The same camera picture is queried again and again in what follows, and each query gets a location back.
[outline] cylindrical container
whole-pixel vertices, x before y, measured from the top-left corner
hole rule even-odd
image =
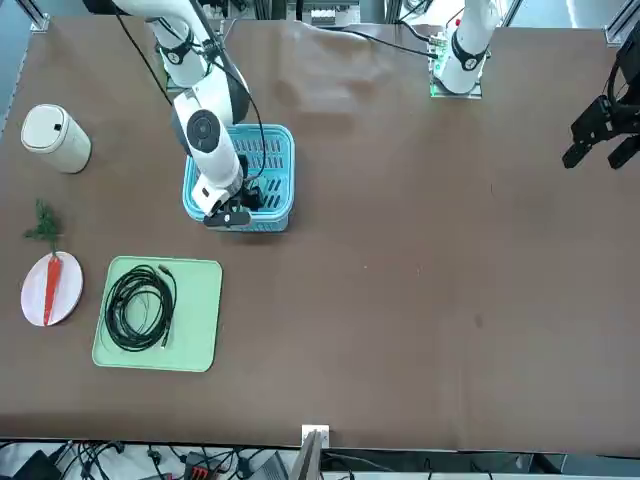
[[[63,173],[77,173],[91,154],[91,140],[58,105],[37,105],[22,124],[22,144]]]

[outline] plastic basket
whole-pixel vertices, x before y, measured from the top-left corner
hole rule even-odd
[[[295,144],[289,130],[281,125],[264,125],[267,163],[257,182],[263,192],[265,206],[249,212],[248,225],[215,227],[227,232],[281,232],[289,223],[289,212],[295,193]],[[262,165],[262,139],[258,125],[241,124],[228,129],[238,155],[244,154],[249,162],[249,175],[260,171]],[[191,191],[200,172],[191,157],[187,157],[182,184],[182,203],[191,218],[202,222],[204,213],[198,208]]]

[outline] white plate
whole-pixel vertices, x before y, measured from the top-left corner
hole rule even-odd
[[[57,252],[62,261],[60,281],[53,297],[53,309],[49,325],[64,320],[78,304],[82,293],[82,269],[75,257]],[[44,295],[47,285],[47,267],[51,254],[45,255],[31,268],[22,284],[20,303],[22,313],[34,325],[44,327]]]

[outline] light green tray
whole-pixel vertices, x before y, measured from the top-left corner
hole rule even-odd
[[[161,342],[158,342],[142,352],[126,352],[113,343],[107,332],[103,318],[104,306],[107,293],[117,279],[136,265],[142,264],[151,265],[155,269],[162,264],[171,271],[178,285],[178,302],[173,313],[169,341],[164,349]],[[98,327],[93,340],[94,363],[100,367],[206,371],[213,363],[221,286],[222,268],[215,261],[157,257],[114,258],[107,272]],[[158,300],[149,295],[147,301],[151,321]],[[127,316],[131,323],[136,319],[142,322],[144,314],[142,300],[129,305]]]

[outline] cable clutter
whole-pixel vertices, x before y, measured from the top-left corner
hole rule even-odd
[[[178,300],[178,286],[173,274],[164,265],[158,270],[171,279],[173,292],[165,279],[150,265],[138,265],[122,275],[109,289],[105,302],[104,322],[107,332],[118,347],[127,352],[142,352],[162,339],[167,345],[171,320]],[[149,297],[159,300],[158,310],[150,324]],[[127,309],[138,297],[145,304],[145,319],[134,327],[127,317]]]

